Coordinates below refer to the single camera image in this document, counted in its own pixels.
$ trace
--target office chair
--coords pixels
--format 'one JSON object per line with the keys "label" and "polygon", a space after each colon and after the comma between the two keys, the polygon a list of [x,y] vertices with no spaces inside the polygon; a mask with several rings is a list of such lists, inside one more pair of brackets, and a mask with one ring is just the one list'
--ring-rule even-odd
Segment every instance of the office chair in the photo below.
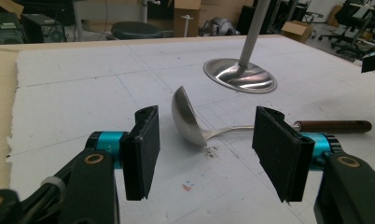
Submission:
{"label": "office chair", "polygon": [[147,1],[142,5],[73,0],[77,39],[83,40],[82,20],[119,21],[112,25],[110,39],[161,38],[160,28],[146,23]]}
{"label": "office chair", "polygon": [[336,42],[331,44],[331,48],[333,49],[339,46],[341,41],[351,43],[354,40],[353,38],[346,36],[347,31],[350,29],[353,32],[356,28],[359,29],[366,20],[363,18],[354,17],[354,14],[359,10],[359,7],[351,6],[351,3],[361,4],[362,1],[345,1],[340,11],[335,15],[336,21],[339,24],[346,26],[343,33],[341,35],[320,35],[318,40],[322,40],[323,37],[327,37],[329,40],[333,38],[337,39]]}

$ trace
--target hanging ladle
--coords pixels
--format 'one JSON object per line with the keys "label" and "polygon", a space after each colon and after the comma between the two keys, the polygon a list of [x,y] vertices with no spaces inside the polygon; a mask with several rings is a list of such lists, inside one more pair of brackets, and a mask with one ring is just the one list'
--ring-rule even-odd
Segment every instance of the hanging ladle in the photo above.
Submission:
{"label": "hanging ladle", "polygon": [[[202,129],[183,86],[174,93],[172,113],[178,131],[189,143],[197,146],[207,146],[208,139],[222,133],[254,130],[254,126],[231,126],[215,130]],[[296,121],[292,128],[297,132],[307,133],[365,133],[371,130],[371,123],[365,120],[311,120]]]}

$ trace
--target ladle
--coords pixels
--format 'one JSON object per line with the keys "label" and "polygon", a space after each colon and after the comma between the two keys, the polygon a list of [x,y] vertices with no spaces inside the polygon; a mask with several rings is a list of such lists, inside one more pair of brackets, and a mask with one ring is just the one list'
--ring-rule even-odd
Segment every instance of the ladle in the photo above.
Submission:
{"label": "ladle", "polygon": [[[200,127],[193,107],[183,86],[173,96],[172,114],[174,123],[182,136],[191,144],[206,146],[207,140],[222,133],[253,131],[254,126],[231,126],[215,130]],[[371,130],[365,120],[296,121],[292,128],[297,132],[364,133]]]}

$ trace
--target white table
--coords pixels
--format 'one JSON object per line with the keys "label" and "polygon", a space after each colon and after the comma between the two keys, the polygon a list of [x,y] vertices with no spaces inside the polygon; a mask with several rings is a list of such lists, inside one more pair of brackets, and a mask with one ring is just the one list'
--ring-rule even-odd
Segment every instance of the white table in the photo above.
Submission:
{"label": "white table", "polygon": [[298,119],[367,119],[366,134],[338,135],[347,153],[375,170],[375,73],[280,36],[260,38],[251,58],[277,78],[268,94],[226,89],[202,71],[213,58],[239,58],[244,39],[23,51],[13,108],[11,184],[22,198],[73,158],[94,131],[129,131],[133,112],[160,107],[161,151],[147,201],[127,202],[116,172],[122,223],[315,223],[321,180],[310,172],[302,203],[280,203],[251,148],[252,133],[207,147],[186,143],[171,115],[183,85],[207,129],[253,124],[255,108]]}

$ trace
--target brown handle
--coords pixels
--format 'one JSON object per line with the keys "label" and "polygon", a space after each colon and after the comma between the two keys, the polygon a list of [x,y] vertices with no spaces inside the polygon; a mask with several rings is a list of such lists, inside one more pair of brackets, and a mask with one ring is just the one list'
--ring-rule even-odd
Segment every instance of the brown handle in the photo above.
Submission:
{"label": "brown handle", "polygon": [[366,133],[371,130],[371,123],[366,120],[300,120],[294,125],[303,133]]}

